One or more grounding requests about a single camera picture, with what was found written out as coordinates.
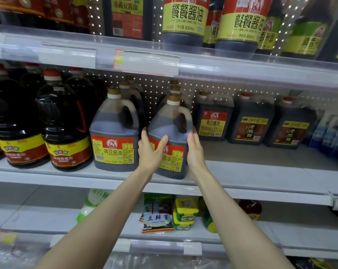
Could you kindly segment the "person's right hand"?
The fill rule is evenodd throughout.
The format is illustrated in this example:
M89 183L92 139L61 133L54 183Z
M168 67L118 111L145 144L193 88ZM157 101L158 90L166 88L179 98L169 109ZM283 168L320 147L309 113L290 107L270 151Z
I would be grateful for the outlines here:
M211 176L211 172L209 171L204 159L204 151L201 143L199 154L192 154L188 151L187 162L190 175L197 185L199 185L200 181Z

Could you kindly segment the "person's right forearm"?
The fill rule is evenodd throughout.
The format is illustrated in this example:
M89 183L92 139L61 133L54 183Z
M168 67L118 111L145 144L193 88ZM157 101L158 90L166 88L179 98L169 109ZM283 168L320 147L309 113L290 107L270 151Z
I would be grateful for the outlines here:
M190 166L233 269L295 269L207 167Z

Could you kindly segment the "square soy sauce jug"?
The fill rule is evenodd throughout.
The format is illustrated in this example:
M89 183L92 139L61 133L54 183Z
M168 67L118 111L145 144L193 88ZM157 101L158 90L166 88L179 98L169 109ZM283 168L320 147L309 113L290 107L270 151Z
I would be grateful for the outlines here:
M197 99L195 128L200 140L223 141L234 110L229 94L215 95L200 90Z

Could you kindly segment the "white perforated back panel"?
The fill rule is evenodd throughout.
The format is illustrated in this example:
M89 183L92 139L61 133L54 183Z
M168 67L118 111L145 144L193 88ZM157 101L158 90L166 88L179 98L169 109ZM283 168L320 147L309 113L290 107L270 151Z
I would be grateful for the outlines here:
M105 35L102 0L86 0L92 33ZM251 59L217 57L213 48L192 48L166 45L161 42L164 0L153 0L153 28L151 48L193 54L180 58L179 85L189 98L196 98L199 90L215 95L241 92L271 95L275 98L291 96L314 101L319 109L338 109L338 63L314 59L279 57L279 50L270 55L254 54ZM167 94L170 77L134 74L142 85L147 104L153 109L159 97Z

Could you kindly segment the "green bean paste packet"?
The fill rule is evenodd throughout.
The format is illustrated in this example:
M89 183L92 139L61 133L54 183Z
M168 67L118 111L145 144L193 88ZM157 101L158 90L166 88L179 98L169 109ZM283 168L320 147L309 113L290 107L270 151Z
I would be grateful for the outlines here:
M141 222L144 225L142 233L174 231L173 204L173 194L145 193L144 210L141 216Z

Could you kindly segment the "yellow-lid green tub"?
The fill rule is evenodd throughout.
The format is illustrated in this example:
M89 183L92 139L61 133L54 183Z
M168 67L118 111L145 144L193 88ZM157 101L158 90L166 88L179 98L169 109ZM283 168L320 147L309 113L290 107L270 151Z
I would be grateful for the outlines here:
M194 197L176 197L172 213L172 224L175 230L188 231L195 223L199 209Z

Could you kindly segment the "white metal shelf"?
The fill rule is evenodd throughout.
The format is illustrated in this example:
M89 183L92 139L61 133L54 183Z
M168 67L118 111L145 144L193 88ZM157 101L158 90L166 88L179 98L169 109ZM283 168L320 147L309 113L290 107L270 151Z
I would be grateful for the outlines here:
M316 149L275 149L203 141L206 165L235 199L332 206L338 211L338 160ZM62 172L51 163L18 169L0 160L0 182L116 189L130 172L103 171L94 162Z

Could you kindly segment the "green yellow bottle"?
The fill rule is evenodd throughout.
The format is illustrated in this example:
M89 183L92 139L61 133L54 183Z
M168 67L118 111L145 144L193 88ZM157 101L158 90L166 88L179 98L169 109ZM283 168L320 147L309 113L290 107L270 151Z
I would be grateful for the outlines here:
M213 222L209 209L202 196L198 197L198 208L199 208L199 215L202 217L202 221L206 229L213 234L217 234L218 232L217 232L216 225Z

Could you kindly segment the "white price tag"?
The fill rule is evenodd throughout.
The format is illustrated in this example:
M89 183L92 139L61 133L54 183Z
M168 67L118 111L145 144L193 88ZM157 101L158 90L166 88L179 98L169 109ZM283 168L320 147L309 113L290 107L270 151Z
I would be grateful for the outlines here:
M96 49L69 44L42 42L40 63L66 67L96 68Z
M113 68L126 73L174 77L180 58L174 55L116 49Z

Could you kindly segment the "green white seasoning packet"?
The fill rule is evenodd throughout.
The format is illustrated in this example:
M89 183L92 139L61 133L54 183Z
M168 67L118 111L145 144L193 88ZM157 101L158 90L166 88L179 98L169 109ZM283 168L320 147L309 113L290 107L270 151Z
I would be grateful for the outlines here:
M80 223L88 214L98 207L114 190L91 189L86 197L76 221Z

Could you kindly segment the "tall soy bottle green label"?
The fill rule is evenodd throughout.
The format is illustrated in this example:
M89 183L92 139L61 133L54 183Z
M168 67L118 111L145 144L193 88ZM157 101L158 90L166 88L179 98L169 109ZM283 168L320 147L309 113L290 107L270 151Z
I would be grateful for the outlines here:
M221 16L222 7L220 9L209 10L202 47L215 48Z
M161 42L201 47L211 0L164 0Z
M272 0L225 0L215 55L251 59L270 10Z

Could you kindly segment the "dark vinegar bottle green label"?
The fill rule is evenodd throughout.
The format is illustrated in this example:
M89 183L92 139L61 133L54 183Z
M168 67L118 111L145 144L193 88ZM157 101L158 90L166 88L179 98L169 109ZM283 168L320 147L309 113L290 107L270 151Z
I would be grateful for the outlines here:
M276 39L278 38L283 19L284 13L282 0L272 0L272 4L270 6L270 10L261 33L257 50L255 52L256 54L271 54Z

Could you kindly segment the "blue white plastic packs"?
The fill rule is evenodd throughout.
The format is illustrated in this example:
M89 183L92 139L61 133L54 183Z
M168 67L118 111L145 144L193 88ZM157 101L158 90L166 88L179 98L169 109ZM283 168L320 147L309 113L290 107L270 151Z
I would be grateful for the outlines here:
M316 121L309 127L302 144L338 160L338 109L317 109L316 115Z

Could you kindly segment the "clear vinegar bottle green label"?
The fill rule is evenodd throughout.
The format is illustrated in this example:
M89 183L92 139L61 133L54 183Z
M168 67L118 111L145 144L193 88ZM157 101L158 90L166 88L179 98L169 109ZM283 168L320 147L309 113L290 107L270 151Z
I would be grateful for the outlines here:
M328 27L332 23L332 0L309 0L295 20L281 57L314 59Z

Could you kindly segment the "shelf with clear price rail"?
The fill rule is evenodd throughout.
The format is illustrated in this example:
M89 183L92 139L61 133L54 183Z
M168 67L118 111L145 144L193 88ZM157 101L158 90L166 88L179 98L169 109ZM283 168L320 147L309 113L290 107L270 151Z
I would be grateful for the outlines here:
M1 24L0 59L338 94L338 63Z

